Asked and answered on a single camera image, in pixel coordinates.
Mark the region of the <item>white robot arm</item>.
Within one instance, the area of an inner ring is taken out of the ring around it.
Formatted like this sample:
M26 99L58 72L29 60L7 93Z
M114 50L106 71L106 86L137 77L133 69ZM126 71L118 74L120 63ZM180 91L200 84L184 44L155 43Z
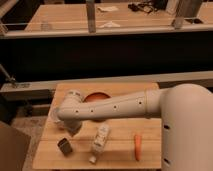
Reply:
M57 116L77 134L84 120L162 119L162 171L213 171L213 92L197 84L140 91L83 103L70 91Z

